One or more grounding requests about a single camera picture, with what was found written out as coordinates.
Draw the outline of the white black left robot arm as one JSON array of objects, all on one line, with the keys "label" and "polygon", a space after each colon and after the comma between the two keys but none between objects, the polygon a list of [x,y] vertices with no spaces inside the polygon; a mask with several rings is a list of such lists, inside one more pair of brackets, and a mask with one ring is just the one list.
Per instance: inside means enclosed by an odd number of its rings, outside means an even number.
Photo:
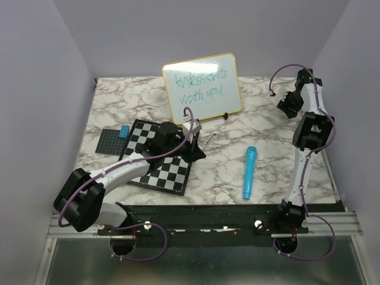
[{"label": "white black left robot arm", "polygon": [[59,212],[59,226],[72,226],[77,232],[82,232],[92,225],[102,225],[110,226],[120,235],[128,233],[132,221],[127,210],[116,202],[104,202],[104,197],[133,179],[151,174],[169,157],[180,157],[186,163],[204,159],[206,155],[195,138],[200,130],[197,120],[187,121],[181,128],[164,122],[153,138],[127,158],[91,172],[75,169],[53,203]]}]

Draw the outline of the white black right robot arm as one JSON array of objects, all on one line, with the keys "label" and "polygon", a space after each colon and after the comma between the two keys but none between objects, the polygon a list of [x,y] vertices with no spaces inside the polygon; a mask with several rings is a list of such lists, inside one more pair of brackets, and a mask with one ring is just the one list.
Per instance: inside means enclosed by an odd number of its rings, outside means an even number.
[{"label": "white black right robot arm", "polygon": [[295,159],[290,185],[273,218],[274,228],[282,233],[298,229],[306,220],[306,193],[314,162],[336,136],[335,120],[324,107],[321,91],[321,79],[303,67],[297,72],[294,91],[288,91],[277,104],[289,119],[303,111],[292,138]]}]

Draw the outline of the white green whiteboard marker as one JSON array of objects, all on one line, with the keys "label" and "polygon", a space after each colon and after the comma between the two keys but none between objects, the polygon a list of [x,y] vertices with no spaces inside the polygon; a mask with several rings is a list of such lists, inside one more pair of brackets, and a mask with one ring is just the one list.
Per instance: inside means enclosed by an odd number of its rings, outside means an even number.
[{"label": "white green whiteboard marker", "polygon": [[205,152],[206,149],[209,147],[209,145],[212,143],[213,139],[215,138],[216,133],[213,133],[211,137],[208,139],[206,145],[203,147],[202,151]]}]

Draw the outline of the yellow framed whiteboard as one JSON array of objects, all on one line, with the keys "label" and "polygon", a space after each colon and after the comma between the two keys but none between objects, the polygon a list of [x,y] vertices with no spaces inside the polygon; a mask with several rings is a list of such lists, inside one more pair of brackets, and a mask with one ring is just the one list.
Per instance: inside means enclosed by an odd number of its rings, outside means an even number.
[{"label": "yellow framed whiteboard", "polygon": [[164,64],[162,74],[174,124],[184,123],[185,107],[199,120],[242,110],[238,71],[232,53]]}]

